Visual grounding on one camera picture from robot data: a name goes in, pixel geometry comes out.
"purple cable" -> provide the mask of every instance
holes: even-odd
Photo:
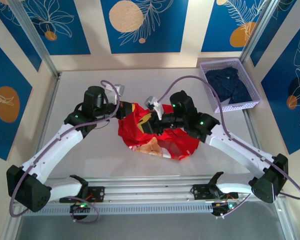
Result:
[[[73,130],[75,130],[75,129],[77,129],[77,128],[80,128],[80,127],[84,127],[84,126],[89,126],[89,125],[94,125],[94,124],[99,124],[99,123],[102,123],[102,122],[105,122],[105,121],[107,121],[107,120],[109,120],[109,119],[111,119],[116,113],[117,113],[117,111],[118,111],[118,109],[119,109],[119,106],[120,106],[120,96],[119,96],[119,93],[118,93],[118,91],[117,91],[117,89],[116,89],[116,87],[111,83],[111,82],[109,82],[109,81],[106,81],[106,80],[102,80],[101,82],[101,85],[102,86],[106,86],[104,83],[107,83],[107,84],[109,84],[112,88],[113,88],[113,90],[114,90],[114,92],[115,92],[115,94],[116,94],[116,96],[117,96],[117,100],[116,100],[116,106],[115,106],[115,109],[114,109],[114,111],[113,111],[113,113],[111,113],[109,116],[107,116],[106,118],[104,118],[104,119],[101,119],[101,120],[98,120],[98,121],[92,121],[92,122],[87,122],[87,123],[83,123],[83,124],[79,124],[79,125],[77,125],[77,126],[74,126],[74,127],[71,127],[71,128],[69,128],[68,130],[66,130],[64,133],[62,133],[61,135],[60,135],[60,138],[62,138],[63,136],[65,136],[66,134],[68,134],[69,132],[71,132],[71,131],[73,131]],[[40,155],[33,161],[33,165],[31,165],[25,172],[24,172],[24,174],[22,175],[22,177],[20,178],[20,180],[18,181],[18,183],[16,184],[16,186],[15,186],[15,188],[14,188],[14,190],[13,190],[13,193],[12,193],[12,196],[11,196],[11,199],[10,199],[10,204],[9,204],[9,213],[10,213],[10,215],[11,215],[11,217],[13,217],[13,218],[17,218],[17,217],[20,217],[21,215],[23,215],[25,212],[27,212],[29,209],[27,208],[26,210],[24,210],[24,211],[22,211],[22,212],[20,212],[20,213],[18,213],[18,214],[15,214],[14,213],[14,201],[15,201],[15,198],[16,198],[16,195],[17,195],[17,192],[18,192],[18,190],[19,190],[19,188],[20,188],[20,186],[21,186],[21,184],[22,184],[22,182],[23,182],[23,180],[26,178],[26,176],[27,176],[27,174],[30,172],[30,170],[39,162],[39,160],[56,144],[56,142],[58,142],[59,141],[59,139],[55,139],[54,141],[52,141],[41,153],[40,153]],[[79,200],[79,201],[82,201],[82,202],[86,202],[84,199],[81,199],[81,198],[76,198],[76,197],[74,197],[74,196],[72,196],[72,197],[68,197],[68,198],[74,198],[74,199],[77,199],[77,200]]]
[[[95,212],[96,212],[96,214],[97,214],[97,217],[96,217],[94,220],[92,220],[92,221],[80,221],[80,220],[77,220],[77,219],[75,219],[75,211],[78,210],[78,209],[80,209],[80,208],[78,207],[78,208],[75,209],[75,210],[72,212],[72,214],[71,214],[71,218],[72,218],[76,223],[79,223],[79,224],[93,224],[93,223],[95,223],[96,221],[98,221],[98,219],[99,219],[99,211],[98,211],[98,208],[97,208],[94,204],[92,204],[91,202],[88,202],[88,201],[85,200],[85,199],[82,199],[82,198],[79,198],[79,197],[76,197],[76,196],[66,196],[66,198],[78,200],[78,201],[80,201],[80,202],[84,202],[84,203],[88,204],[91,208],[93,208],[93,209],[95,210]]]
[[[216,218],[223,219],[225,216],[231,214],[234,210],[238,209],[242,204],[244,204],[250,196],[251,196],[251,193],[248,196],[246,196],[245,199],[243,199],[234,209],[232,209],[231,211],[228,211],[227,213],[223,214],[222,216],[216,216]]]
[[[158,100],[158,102],[161,102],[162,99],[168,94],[168,92],[172,89],[172,87],[177,83],[179,82],[180,80],[182,79],[187,79],[187,78],[193,78],[193,79],[198,79],[200,80],[201,82],[203,82],[206,86],[208,86],[211,91],[213,92],[216,100],[217,100],[217,103],[218,103],[218,106],[219,106],[219,109],[220,109],[220,117],[221,117],[221,124],[222,124],[222,127],[223,127],[223,130],[225,132],[225,134],[231,139],[233,140],[235,143],[239,144],[240,146],[242,146],[243,148],[247,149],[248,151],[250,151],[251,153],[255,154],[258,158],[262,158],[263,156],[254,151],[253,149],[251,149],[250,147],[246,146],[244,143],[240,142],[239,140],[233,138],[230,133],[228,132],[227,130],[227,127],[226,127],[226,124],[225,124],[225,118],[224,118],[224,113],[222,111],[222,106],[221,106],[221,102],[220,102],[220,99],[218,97],[218,94],[217,92],[214,90],[214,88],[208,83],[206,82],[204,79],[202,79],[201,77],[198,77],[198,76],[193,76],[193,75],[187,75],[187,76],[182,76],[182,77],[179,77],[178,79],[176,79],[170,86],[169,88],[165,91],[165,93],[162,95],[162,97]],[[275,165],[273,162],[269,161],[268,159],[265,159],[264,160],[267,164],[269,164],[270,166],[274,167],[279,173],[281,173],[286,179],[288,179],[293,185],[294,187],[300,192],[300,186],[298,186],[298,184],[288,175],[286,174],[281,168],[279,168],[277,165]],[[290,198],[293,198],[293,199],[296,199],[296,200],[300,200],[300,197],[299,196],[293,196],[293,195],[290,195],[290,194],[287,194],[287,193],[284,193],[284,192],[280,192],[281,195],[284,195],[286,197],[290,197]]]

